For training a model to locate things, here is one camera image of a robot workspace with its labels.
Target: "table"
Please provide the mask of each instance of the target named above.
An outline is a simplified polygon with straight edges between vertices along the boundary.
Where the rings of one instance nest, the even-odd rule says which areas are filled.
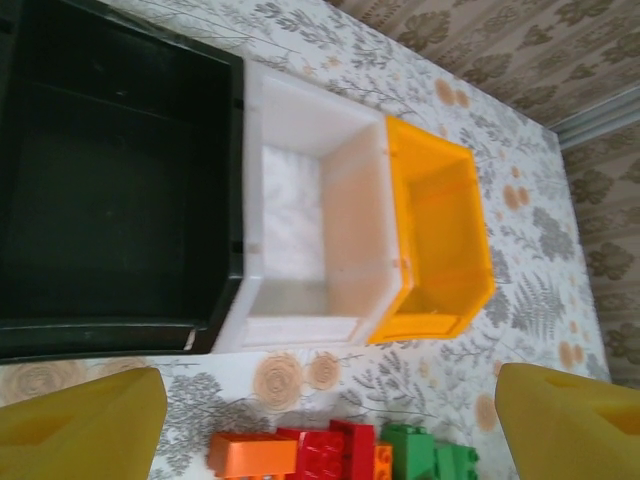
[[[169,413],[150,479],[205,479],[212,431],[420,424],[478,449],[481,478],[517,476],[493,392],[504,362],[608,379],[556,135],[321,0],[110,0],[473,149],[497,292],[452,341],[332,351],[13,365],[4,404],[123,369],[162,372]]]

